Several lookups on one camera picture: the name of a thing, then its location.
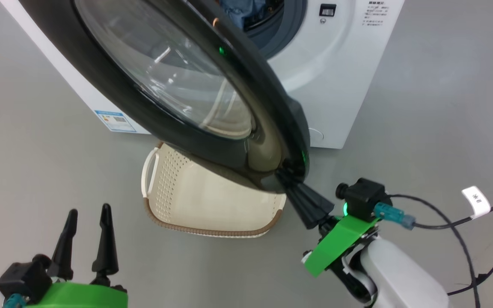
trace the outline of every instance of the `washing machine door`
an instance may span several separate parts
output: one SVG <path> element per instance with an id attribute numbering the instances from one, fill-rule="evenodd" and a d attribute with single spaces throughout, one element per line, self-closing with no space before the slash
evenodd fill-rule
<path id="1" fill-rule="evenodd" d="M 163 142 L 249 187 L 304 180 L 303 111 L 215 0 L 18 1 L 78 72 Z"/>

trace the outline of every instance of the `laundry basket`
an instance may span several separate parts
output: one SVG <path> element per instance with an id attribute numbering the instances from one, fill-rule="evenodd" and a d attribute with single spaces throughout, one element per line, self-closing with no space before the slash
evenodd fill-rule
<path id="1" fill-rule="evenodd" d="M 166 144 L 146 158 L 141 186 L 145 209 L 156 224 L 204 236 L 262 236 L 279 220 L 286 201 L 284 194 L 233 183 Z"/>

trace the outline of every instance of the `blue connector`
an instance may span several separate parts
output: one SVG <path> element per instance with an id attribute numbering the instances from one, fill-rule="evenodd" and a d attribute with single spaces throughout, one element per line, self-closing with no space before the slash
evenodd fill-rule
<path id="1" fill-rule="evenodd" d="M 414 228 L 413 223 L 416 222 L 414 216 L 405 215 L 403 210 L 394 208 L 391 205 L 382 202 L 376 204 L 374 207 L 374 214 L 376 215 L 376 218 L 396 222 L 408 230 L 412 230 Z"/>
<path id="2" fill-rule="evenodd" d="M 23 308 L 26 306 L 26 301 L 20 294 L 12 294 L 3 304 L 3 308 Z"/>

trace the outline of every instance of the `white label tag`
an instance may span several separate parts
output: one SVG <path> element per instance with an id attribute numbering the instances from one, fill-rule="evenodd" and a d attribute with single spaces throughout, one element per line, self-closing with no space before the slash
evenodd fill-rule
<path id="1" fill-rule="evenodd" d="M 474 214 L 471 215 L 471 219 L 479 218 L 482 215 L 490 212 L 490 203 L 488 199 L 481 193 L 478 187 L 469 187 L 461 191 L 467 201 L 471 203 Z"/>

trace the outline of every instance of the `door glass window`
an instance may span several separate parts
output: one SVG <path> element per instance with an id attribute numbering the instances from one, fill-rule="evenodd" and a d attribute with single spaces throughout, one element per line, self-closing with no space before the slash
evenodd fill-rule
<path id="1" fill-rule="evenodd" d="M 252 115 L 207 55 L 142 0 L 76 0 L 101 47 L 156 103 L 229 139 L 252 130 Z"/>

